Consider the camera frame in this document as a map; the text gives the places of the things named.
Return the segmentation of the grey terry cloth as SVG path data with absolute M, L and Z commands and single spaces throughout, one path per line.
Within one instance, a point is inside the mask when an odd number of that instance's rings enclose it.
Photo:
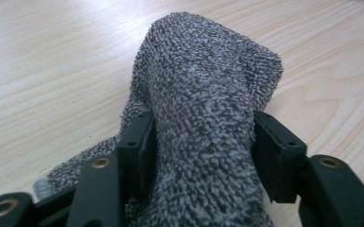
M 207 18 L 174 12 L 135 58 L 121 127 L 153 111 L 157 174 L 129 227 L 273 227 L 252 158 L 253 114 L 283 74 L 277 54 Z

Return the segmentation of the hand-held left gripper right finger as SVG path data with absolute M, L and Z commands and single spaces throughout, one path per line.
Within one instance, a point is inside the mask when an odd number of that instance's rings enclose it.
M 254 112 L 252 159 L 269 199 L 294 202 L 296 170 L 306 157 L 306 144 L 268 113 Z

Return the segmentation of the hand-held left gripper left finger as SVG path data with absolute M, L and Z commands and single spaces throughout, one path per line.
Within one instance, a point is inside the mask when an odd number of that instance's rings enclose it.
M 116 148 L 125 200 L 147 197 L 156 168 L 156 128 L 152 111 L 132 119 Z

